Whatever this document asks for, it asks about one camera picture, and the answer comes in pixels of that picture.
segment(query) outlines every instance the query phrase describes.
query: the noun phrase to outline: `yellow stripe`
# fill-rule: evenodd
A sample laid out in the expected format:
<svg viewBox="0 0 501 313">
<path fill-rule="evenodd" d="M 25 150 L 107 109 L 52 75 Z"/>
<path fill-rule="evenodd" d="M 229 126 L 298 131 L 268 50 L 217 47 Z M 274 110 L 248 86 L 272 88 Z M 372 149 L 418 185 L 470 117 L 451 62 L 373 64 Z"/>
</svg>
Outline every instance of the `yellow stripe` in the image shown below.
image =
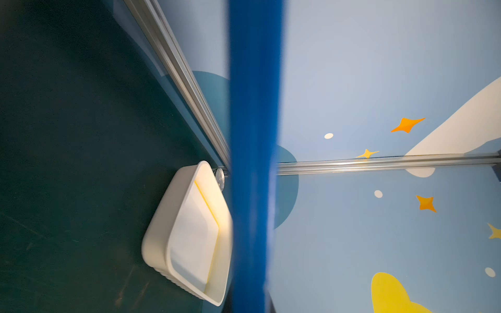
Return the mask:
<svg viewBox="0 0 501 313">
<path fill-rule="evenodd" d="M 217 242 L 219 241 L 219 223 L 217 222 L 217 219 L 214 216 L 214 212 L 210 209 L 210 206 L 207 203 L 207 200 L 203 196 L 203 193 L 200 190 L 200 187 L 198 186 L 198 184 L 196 183 L 196 181 L 194 181 L 194 182 L 195 182 L 196 188 L 198 189 L 198 192 L 200 192 L 200 195 L 202 196 L 202 199 L 205 202 L 205 205 L 207 205 L 207 208 L 209 209 L 209 212 L 212 214 L 212 217 L 214 218 L 214 221 L 216 221 L 216 225 L 217 225 L 216 244 L 214 245 L 214 253 L 212 253 L 212 260 L 210 261 L 209 274 L 207 275 L 207 281 L 205 282 L 205 289 L 203 290 L 203 292 L 205 293 L 205 291 L 207 290 L 207 284 L 209 283 L 210 272 L 212 271 L 212 264 L 214 263 L 214 255 L 216 254 L 215 252 L 216 252 Z"/>
</svg>

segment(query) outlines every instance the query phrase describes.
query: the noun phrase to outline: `dark green wall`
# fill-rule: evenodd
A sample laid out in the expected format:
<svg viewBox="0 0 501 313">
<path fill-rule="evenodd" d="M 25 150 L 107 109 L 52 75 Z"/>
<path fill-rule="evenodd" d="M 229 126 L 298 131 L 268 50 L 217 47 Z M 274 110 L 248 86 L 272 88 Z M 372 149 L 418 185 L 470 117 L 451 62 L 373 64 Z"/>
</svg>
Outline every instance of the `dark green wall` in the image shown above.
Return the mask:
<svg viewBox="0 0 501 313">
<path fill-rule="evenodd" d="M 172 176 L 208 160 L 100 1 L 0 10 L 0 312 L 197 312 L 144 264 Z"/>
</svg>

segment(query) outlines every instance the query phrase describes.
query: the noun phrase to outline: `painted wall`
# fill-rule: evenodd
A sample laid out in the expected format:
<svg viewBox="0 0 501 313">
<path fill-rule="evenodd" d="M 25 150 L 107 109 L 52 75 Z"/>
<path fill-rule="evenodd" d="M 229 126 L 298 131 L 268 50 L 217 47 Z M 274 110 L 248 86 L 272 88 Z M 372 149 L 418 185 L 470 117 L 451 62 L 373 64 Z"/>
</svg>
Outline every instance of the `painted wall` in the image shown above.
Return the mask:
<svg viewBox="0 0 501 313">
<path fill-rule="evenodd" d="M 299 183 L 296 206 L 276 230 L 277 312 L 393 313 L 377 309 L 389 301 L 404 303 L 401 313 L 499 312 L 501 232 L 489 224 L 501 228 L 501 186 L 489 166 L 442 167 L 428 178 L 405 170 L 301 175 Z M 379 297 L 376 288 L 373 308 L 379 272 L 429 311 L 392 298 L 395 284 L 380 284 Z"/>
<path fill-rule="evenodd" d="M 159 3 L 229 138 L 224 1 Z M 499 150 L 499 16 L 501 2 L 490 0 L 289 1 L 285 162 Z M 488 223 L 501 228 L 492 170 L 409 172 L 279 181 L 277 311 L 388 313 L 386 301 L 413 312 L 501 307 L 491 277 L 501 273 L 501 239 L 489 239 Z"/>
<path fill-rule="evenodd" d="M 227 134 L 224 1 L 160 5 Z M 280 145 L 299 161 L 499 150 L 501 81 L 454 114 L 501 77 L 500 15 L 489 0 L 289 1 Z"/>
</svg>

